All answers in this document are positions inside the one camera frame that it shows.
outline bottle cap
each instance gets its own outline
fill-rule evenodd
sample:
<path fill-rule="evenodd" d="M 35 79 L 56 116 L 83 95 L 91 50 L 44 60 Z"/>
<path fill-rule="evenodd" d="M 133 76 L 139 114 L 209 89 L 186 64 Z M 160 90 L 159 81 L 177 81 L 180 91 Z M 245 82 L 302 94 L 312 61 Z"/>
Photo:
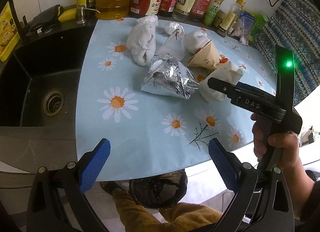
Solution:
<path fill-rule="evenodd" d="M 243 0 L 236 0 L 236 3 L 241 5 L 241 6 L 245 5 L 245 1 L 243 1 Z"/>

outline blue floral tablecloth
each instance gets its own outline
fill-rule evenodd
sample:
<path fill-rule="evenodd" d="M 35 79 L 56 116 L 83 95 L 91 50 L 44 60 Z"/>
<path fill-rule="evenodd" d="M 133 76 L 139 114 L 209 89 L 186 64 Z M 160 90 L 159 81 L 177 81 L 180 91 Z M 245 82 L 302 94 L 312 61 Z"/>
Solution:
<path fill-rule="evenodd" d="M 159 21 L 157 47 L 168 38 L 162 28 L 166 23 Z M 133 18 L 98 20 L 81 71 L 76 106 L 78 159 L 102 138 L 111 143 L 98 180 L 154 176 L 205 162 L 210 159 L 207 144 L 212 137 L 228 151 L 251 142 L 251 113 L 230 104 L 228 98 L 206 103 L 198 91 L 183 100 L 140 90 L 148 67 L 135 64 L 125 47 L 135 24 Z M 210 30 L 182 25 L 185 33 L 205 31 L 220 56 L 243 70 L 241 82 L 275 94 L 276 77 L 260 52 Z M 183 62 L 190 57 L 187 53 Z"/>

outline yellow container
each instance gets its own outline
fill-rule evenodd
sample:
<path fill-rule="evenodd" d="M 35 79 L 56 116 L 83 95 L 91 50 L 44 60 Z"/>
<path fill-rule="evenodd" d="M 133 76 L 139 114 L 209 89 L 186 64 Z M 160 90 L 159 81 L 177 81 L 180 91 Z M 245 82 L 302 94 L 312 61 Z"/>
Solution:
<path fill-rule="evenodd" d="M 0 60 L 5 61 L 20 39 L 9 4 L 0 13 Z"/>

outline sink drain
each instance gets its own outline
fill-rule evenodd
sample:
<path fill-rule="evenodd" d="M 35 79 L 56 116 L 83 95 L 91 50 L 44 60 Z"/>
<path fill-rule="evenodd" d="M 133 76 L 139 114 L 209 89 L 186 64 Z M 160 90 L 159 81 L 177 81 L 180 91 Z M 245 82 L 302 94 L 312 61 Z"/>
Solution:
<path fill-rule="evenodd" d="M 59 90 L 49 92 L 43 101 L 43 112 L 47 116 L 54 116 L 63 106 L 63 94 Z"/>

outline crumpled foil bag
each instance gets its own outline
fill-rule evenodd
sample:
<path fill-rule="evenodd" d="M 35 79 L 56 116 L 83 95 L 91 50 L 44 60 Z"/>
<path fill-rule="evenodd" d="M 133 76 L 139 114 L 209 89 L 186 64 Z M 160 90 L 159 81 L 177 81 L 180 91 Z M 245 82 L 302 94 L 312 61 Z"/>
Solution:
<path fill-rule="evenodd" d="M 191 71 L 169 55 L 152 64 L 141 90 L 157 95 L 189 99 L 199 83 Z"/>

